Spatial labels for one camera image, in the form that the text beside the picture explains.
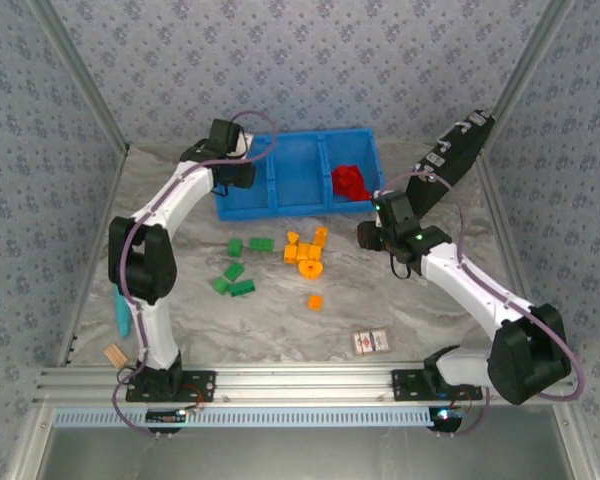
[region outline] patterned wallpaper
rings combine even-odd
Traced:
[[[186,143],[245,108],[431,139],[493,106],[547,2],[53,3],[127,141]]]
[[[114,153],[24,0],[0,2],[0,478],[56,361]]]
[[[533,297],[584,364],[600,457],[600,0],[570,12],[490,158]]]

